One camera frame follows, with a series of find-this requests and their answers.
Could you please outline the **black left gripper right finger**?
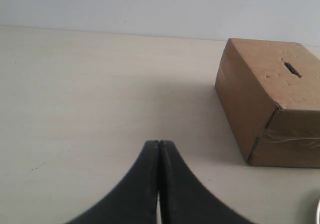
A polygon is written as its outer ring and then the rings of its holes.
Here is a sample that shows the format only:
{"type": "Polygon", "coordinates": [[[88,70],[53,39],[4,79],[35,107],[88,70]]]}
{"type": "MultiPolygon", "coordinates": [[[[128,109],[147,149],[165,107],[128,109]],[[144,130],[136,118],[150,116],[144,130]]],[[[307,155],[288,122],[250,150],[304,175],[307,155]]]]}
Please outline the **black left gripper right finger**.
{"type": "Polygon", "coordinates": [[[193,174],[174,142],[160,141],[157,187],[163,224],[251,224],[193,174]]]}

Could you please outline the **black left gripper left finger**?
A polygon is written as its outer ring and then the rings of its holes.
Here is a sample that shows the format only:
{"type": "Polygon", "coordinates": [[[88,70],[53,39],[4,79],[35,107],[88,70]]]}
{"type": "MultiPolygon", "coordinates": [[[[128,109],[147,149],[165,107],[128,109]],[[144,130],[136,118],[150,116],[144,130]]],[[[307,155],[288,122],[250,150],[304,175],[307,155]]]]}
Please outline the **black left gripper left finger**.
{"type": "Polygon", "coordinates": [[[69,224],[156,224],[159,141],[146,141],[122,180],[69,224]]]}

